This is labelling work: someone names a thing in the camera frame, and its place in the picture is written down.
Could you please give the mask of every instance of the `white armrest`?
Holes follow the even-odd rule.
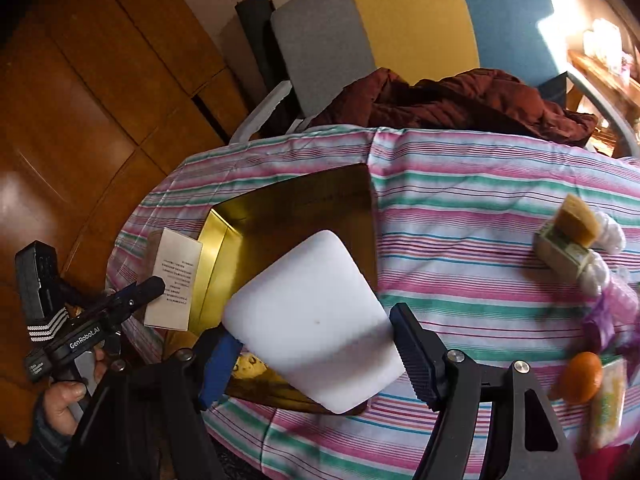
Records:
[[[242,121],[242,124],[238,126],[238,129],[234,132],[229,140],[229,144],[240,144],[242,142],[248,142],[255,132],[257,132],[262,125],[267,121],[271,114],[276,109],[276,106],[291,92],[293,85],[288,79],[278,83],[276,88],[271,90],[267,97],[254,108],[254,110]]]
[[[575,66],[567,63],[566,72],[578,90],[593,103],[598,111],[609,121],[611,126],[622,134],[629,146],[630,155],[640,157],[640,147],[636,140],[636,134],[620,112],[607,101],[606,97],[604,97]]]

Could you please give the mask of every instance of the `multicolored chair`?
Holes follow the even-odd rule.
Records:
[[[237,7],[243,25],[240,8],[245,4]],[[250,10],[244,15],[260,14]],[[292,88],[302,120],[322,111],[343,87],[380,67],[410,84],[484,67],[502,69],[534,87],[567,72],[640,155],[622,116],[566,62],[566,44],[551,0],[291,0],[264,15],[270,17],[288,79],[269,85],[273,69],[263,69],[265,47],[256,48],[245,26],[273,90],[232,142],[255,133]],[[566,79],[557,81],[564,94]]]

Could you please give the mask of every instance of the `tablecloth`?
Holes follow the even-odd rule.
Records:
[[[211,205],[273,182],[365,162],[377,201],[378,297],[398,301],[448,348],[479,362],[528,361],[550,386],[583,344],[583,299],[531,249],[533,233],[567,193],[612,215],[628,247],[605,255],[640,281],[640,170],[621,160],[527,137],[477,132],[329,126],[191,156],[140,203],[108,263],[108,285],[136,279],[146,236],[167,227],[196,238]],[[616,330],[625,330],[619,326]],[[149,362],[162,338],[130,320]],[[553,402],[571,442],[584,406]],[[640,381],[626,393],[616,443],[640,424]],[[466,476],[479,475],[490,405],[479,410]],[[224,399],[208,430],[271,478],[410,478],[436,416],[406,375],[359,416],[319,416]]]

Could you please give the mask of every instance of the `open box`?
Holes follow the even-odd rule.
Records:
[[[291,178],[213,206],[198,240],[202,254],[194,283],[189,333],[167,336],[165,354],[191,346],[217,326],[226,302],[245,283],[312,234],[333,231],[373,291],[376,234],[369,170],[353,164]],[[253,379],[231,377],[226,394],[259,404],[329,413],[273,370]],[[365,403],[345,415],[361,412]]]

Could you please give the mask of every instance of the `screw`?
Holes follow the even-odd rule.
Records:
[[[193,359],[193,351],[190,348],[180,348],[175,351],[175,357],[178,361],[186,362],[191,361]]]
[[[111,370],[113,370],[114,372],[121,372],[126,367],[127,364],[122,359],[117,359],[113,363],[111,363]]]
[[[447,359],[453,363],[461,363],[465,360],[465,355],[460,350],[449,350]]]
[[[531,368],[529,367],[529,363],[526,363],[524,361],[514,362],[513,367],[517,372],[520,372],[521,374],[527,374],[529,373],[529,370],[531,370]]]

